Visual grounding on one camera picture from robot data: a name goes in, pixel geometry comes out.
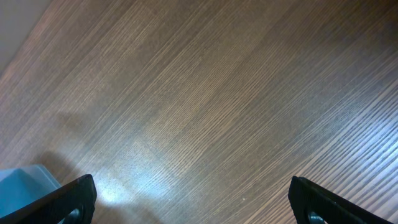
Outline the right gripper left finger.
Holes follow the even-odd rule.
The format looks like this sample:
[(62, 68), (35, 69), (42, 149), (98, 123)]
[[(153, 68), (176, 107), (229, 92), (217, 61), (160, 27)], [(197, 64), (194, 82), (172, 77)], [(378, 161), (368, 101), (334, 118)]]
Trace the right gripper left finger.
[(5, 224), (86, 223), (95, 211), (97, 192), (93, 176), (85, 174), (50, 194), (1, 218)]

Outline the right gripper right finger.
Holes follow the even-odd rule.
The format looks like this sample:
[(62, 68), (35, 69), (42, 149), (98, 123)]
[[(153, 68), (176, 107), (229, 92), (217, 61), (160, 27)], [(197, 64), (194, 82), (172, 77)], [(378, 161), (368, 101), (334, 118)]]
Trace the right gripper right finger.
[(304, 177), (292, 177), (288, 199), (299, 224), (391, 224)]

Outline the clear plastic storage bin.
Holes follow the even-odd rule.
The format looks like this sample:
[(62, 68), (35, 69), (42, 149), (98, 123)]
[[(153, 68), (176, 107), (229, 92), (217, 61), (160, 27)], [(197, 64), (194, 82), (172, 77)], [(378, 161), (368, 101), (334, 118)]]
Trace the clear plastic storage bin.
[(35, 164), (1, 170), (1, 218), (59, 189), (45, 166)]

